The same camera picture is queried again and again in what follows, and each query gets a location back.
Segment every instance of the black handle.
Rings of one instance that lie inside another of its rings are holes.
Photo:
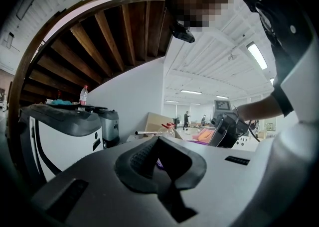
[[[196,187],[206,172],[206,162],[199,154],[190,151],[165,137],[154,137],[120,155],[115,172],[128,188],[140,193],[157,193],[152,180],[154,166],[160,159],[177,190]]]

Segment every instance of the person walking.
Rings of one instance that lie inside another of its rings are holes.
[[[185,129],[185,127],[188,127],[188,118],[190,117],[190,115],[188,115],[188,111],[186,111],[186,114],[184,114],[184,126],[183,126],[183,130]]]
[[[206,115],[204,114],[203,118],[201,119],[201,126],[205,126],[206,123]]]

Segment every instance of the cardboard box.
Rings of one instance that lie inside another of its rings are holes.
[[[149,112],[148,119],[146,121],[145,131],[158,131],[160,128],[162,128],[162,123],[167,124],[168,122],[174,123],[172,118]],[[175,138],[182,139],[175,129],[174,132]]]

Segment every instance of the ceiling light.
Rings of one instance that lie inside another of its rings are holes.
[[[254,42],[251,42],[249,45],[247,45],[247,49],[254,56],[262,70],[268,68],[263,55]]]
[[[8,35],[8,40],[6,41],[7,48],[11,48],[13,38],[14,38],[14,35],[10,32]]]
[[[216,96],[216,98],[228,99],[228,97],[225,97],[225,96]]]
[[[182,93],[190,93],[190,94],[201,94],[201,92],[194,92],[194,91],[188,91],[188,90],[180,90]]]

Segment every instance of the wooden staircase underside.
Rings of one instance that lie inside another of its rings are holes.
[[[163,0],[119,2],[96,8],[59,30],[31,62],[20,96],[22,106],[56,99],[79,101],[115,76],[166,54],[171,17]]]

